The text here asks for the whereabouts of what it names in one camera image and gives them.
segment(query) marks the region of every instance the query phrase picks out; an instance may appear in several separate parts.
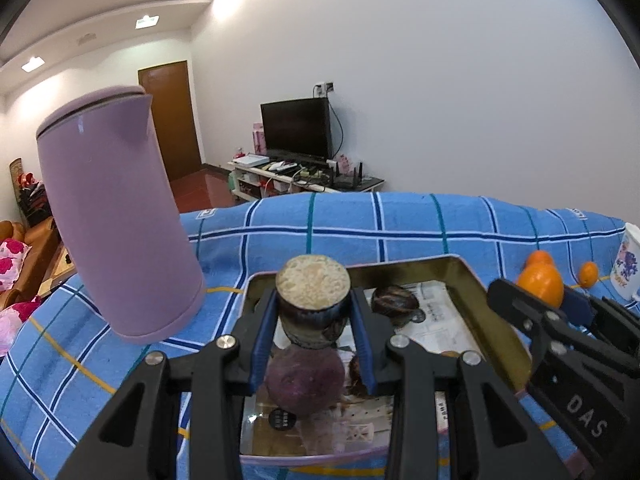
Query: white mug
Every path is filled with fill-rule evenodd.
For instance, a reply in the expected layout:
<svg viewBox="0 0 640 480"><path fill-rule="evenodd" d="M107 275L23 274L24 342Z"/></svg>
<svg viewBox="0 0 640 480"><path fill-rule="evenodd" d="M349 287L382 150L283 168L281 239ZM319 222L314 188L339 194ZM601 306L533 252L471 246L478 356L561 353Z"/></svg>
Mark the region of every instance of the white mug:
<svg viewBox="0 0 640 480"><path fill-rule="evenodd" d="M637 225L625 224L625 235L622 237L618 256L611 269L611 284L625 300L640 301L640 228Z"/></svg>

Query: small orange fruit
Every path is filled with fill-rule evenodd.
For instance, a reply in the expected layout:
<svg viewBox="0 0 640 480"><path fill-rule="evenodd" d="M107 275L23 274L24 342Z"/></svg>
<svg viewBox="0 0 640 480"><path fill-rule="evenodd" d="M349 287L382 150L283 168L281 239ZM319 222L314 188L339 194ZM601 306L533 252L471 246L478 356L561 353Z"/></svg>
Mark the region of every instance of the small orange fruit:
<svg viewBox="0 0 640 480"><path fill-rule="evenodd" d="M533 251L527 258L527 261L524 264L524 266L529 267L532 264L555 265L554 259L551 257L551 254L541 249L538 249L537 251Z"/></svg>
<svg viewBox="0 0 640 480"><path fill-rule="evenodd" d="M559 308L564 299L562 276L553 265L527 266L518 277L517 284L554 308Z"/></svg>
<svg viewBox="0 0 640 480"><path fill-rule="evenodd" d="M591 288L598 281L598 266L594 262L586 262L578 272L578 284L582 288Z"/></svg>

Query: black flat screen television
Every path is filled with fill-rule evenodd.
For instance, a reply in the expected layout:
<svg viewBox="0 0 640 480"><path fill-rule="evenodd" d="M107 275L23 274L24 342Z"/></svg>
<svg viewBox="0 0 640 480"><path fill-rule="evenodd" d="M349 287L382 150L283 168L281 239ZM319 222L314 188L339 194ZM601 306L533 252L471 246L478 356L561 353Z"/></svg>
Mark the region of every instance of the black flat screen television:
<svg viewBox="0 0 640 480"><path fill-rule="evenodd" d="M267 155L281 159L302 155L323 162L333 158L329 99L280 101L260 108Z"/></svg>

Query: baseboard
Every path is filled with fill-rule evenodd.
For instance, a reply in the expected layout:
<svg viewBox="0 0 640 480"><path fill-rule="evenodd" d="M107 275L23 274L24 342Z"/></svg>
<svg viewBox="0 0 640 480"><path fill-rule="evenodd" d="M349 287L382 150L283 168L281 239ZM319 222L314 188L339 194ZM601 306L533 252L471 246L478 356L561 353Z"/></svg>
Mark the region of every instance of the baseboard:
<svg viewBox="0 0 640 480"><path fill-rule="evenodd" d="M224 176L228 176L229 173L231 173L231 170L226 170L225 168L220 168L220 166L214 166L213 164L207 164L206 162L202 163L202 169L213 171L214 173L218 173Z"/></svg>

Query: silver bolt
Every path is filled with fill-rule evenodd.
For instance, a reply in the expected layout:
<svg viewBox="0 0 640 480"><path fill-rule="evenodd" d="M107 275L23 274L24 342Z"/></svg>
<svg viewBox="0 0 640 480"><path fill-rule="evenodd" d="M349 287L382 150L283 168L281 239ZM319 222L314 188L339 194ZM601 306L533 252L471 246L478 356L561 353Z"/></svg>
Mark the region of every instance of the silver bolt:
<svg viewBox="0 0 640 480"><path fill-rule="evenodd" d="M164 361L162 352L149 352L145 355L145 363L149 366L159 365L162 361Z"/></svg>
<svg viewBox="0 0 640 480"><path fill-rule="evenodd" d="M462 354L462 360L469 366L478 366L482 362L482 358L478 352L469 350Z"/></svg>
<svg viewBox="0 0 640 480"><path fill-rule="evenodd" d="M551 350L551 353L553 353L555 355L564 355L564 354L566 354L566 346L564 346L559 341L552 341L551 343L549 343L549 350Z"/></svg>
<svg viewBox="0 0 640 480"><path fill-rule="evenodd" d="M216 339L216 346L218 348L222 348L226 350L228 348L233 348L236 346L236 338L232 335L221 335L218 339Z"/></svg>
<svg viewBox="0 0 640 480"><path fill-rule="evenodd" d="M403 334L396 334L389 339L391 346L394 348L407 348L409 346L409 338Z"/></svg>

